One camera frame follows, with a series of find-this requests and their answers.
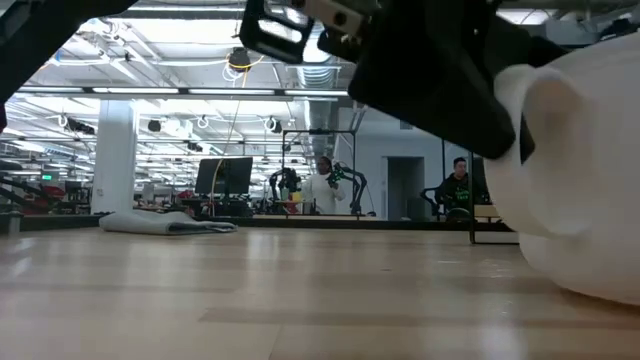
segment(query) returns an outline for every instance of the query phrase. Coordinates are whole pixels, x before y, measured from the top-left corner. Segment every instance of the man in black shirt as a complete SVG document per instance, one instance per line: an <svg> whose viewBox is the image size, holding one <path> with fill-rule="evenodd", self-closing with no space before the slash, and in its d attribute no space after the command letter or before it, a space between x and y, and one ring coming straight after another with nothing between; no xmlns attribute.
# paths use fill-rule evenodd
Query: man in black shirt
<svg viewBox="0 0 640 360"><path fill-rule="evenodd" d="M481 203L482 192L476 181L473 181L474 203ZM445 179L436 190L436 201L444 204L446 210L454 208L469 209L469 174L467 160L459 157L453 160L453 173Z"/></svg>

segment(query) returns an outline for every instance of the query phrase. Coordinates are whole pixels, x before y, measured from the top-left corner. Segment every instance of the white pillar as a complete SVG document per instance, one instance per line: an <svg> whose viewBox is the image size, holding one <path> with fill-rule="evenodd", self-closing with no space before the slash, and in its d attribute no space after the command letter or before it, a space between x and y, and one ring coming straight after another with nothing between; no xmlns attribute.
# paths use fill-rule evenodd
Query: white pillar
<svg viewBox="0 0 640 360"><path fill-rule="evenodd" d="M130 101L100 103L91 212L131 211L138 114Z"/></svg>

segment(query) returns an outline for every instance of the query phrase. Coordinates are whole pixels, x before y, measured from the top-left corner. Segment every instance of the person in white shirt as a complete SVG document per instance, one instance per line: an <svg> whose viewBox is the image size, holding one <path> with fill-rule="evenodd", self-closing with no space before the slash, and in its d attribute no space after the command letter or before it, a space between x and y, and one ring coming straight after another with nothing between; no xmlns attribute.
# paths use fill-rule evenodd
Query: person in white shirt
<svg viewBox="0 0 640 360"><path fill-rule="evenodd" d="M336 214L336 200L345 198L344 190L338 182L329 185L327 179L331 176L331 160L323 156L318 159L318 173L311 175L302 184L302 194L305 201L316 202L316 211L323 215Z"/></svg>

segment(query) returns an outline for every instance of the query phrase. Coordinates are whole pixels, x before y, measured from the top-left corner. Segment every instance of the fluorescent light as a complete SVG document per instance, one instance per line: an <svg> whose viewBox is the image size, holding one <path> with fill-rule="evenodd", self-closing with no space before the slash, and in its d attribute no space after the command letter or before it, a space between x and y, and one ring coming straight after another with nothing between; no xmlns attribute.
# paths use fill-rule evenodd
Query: fluorescent light
<svg viewBox="0 0 640 360"><path fill-rule="evenodd" d="M14 144L18 145L18 147L22 150L26 151L35 151L35 152L45 152L46 149L38 144L34 144L28 141L14 141Z"/></svg>
<svg viewBox="0 0 640 360"><path fill-rule="evenodd" d="M162 163L138 163L136 164L136 166L138 167L154 167L154 168L165 168L167 167L167 164L162 164Z"/></svg>
<svg viewBox="0 0 640 360"><path fill-rule="evenodd" d="M3 134L16 135L16 136L27 136L27 134L23 133L22 131L14 130L14 129L11 129L11 128L4 128L2 133Z"/></svg>
<svg viewBox="0 0 640 360"><path fill-rule="evenodd" d="M149 6L149 5L134 5L129 8L129 11L189 11L189 12L238 12L244 11L244 8L239 7L222 7L222 6Z"/></svg>
<svg viewBox="0 0 640 360"><path fill-rule="evenodd" d="M344 90L285 90L290 96L349 96Z"/></svg>
<svg viewBox="0 0 640 360"><path fill-rule="evenodd" d="M18 92L24 93L61 93L61 92L83 92L79 87L67 87L67 86L23 86Z"/></svg>
<svg viewBox="0 0 640 360"><path fill-rule="evenodd" d="M259 89L189 89L193 95L275 95L273 90Z"/></svg>
<svg viewBox="0 0 640 360"><path fill-rule="evenodd" d="M21 171L21 170L17 170L17 171L3 171L6 172L8 174L11 175L40 175L40 171Z"/></svg>
<svg viewBox="0 0 640 360"><path fill-rule="evenodd" d="M82 165L77 165L77 164L73 164L73 169L72 170L84 170L84 171L91 171L91 168L88 166L82 166Z"/></svg>
<svg viewBox="0 0 640 360"><path fill-rule="evenodd" d="M556 9L502 9L498 16L517 25L540 25L549 20Z"/></svg>
<svg viewBox="0 0 640 360"><path fill-rule="evenodd" d="M100 94L177 94L178 89L173 88L93 88Z"/></svg>

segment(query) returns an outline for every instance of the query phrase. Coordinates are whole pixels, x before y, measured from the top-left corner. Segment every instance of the cable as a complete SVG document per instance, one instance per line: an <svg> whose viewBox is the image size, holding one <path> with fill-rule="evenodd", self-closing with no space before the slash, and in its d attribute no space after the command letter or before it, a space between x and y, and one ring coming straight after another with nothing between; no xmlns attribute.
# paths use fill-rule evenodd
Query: cable
<svg viewBox="0 0 640 360"><path fill-rule="evenodd" d="M252 66L258 65L262 62L262 59L264 59L264 55L260 56L260 59L256 60L255 62L249 64L249 65L233 65L232 63L229 62L229 59L227 58L227 63L229 64L229 66L231 66L232 68L235 69L247 69L250 68Z"/></svg>
<svg viewBox="0 0 640 360"><path fill-rule="evenodd" d="M242 87L243 88L247 84L248 75L249 75L249 72L244 73L244 79L242 80ZM229 147L229 143L231 142L231 135L233 134L233 128L236 125L236 119L238 119L238 113L239 112L240 112L240 101L238 101L238 105L236 106L236 113L233 116L233 122L229 126L229 133L227 134L227 141L225 142L224 148L222 150L222 156L225 156L225 154L227 153L227 148ZM216 210L215 210L216 207L214 205L213 193L214 193L214 190L215 190L215 187L216 187L216 179L218 178L218 170L220 170L220 165L222 165L224 160L225 159L220 159L220 161L218 161L218 165L216 166L216 170L213 173L213 183L211 184L211 217L215 217L215 214L216 214Z"/></svg>

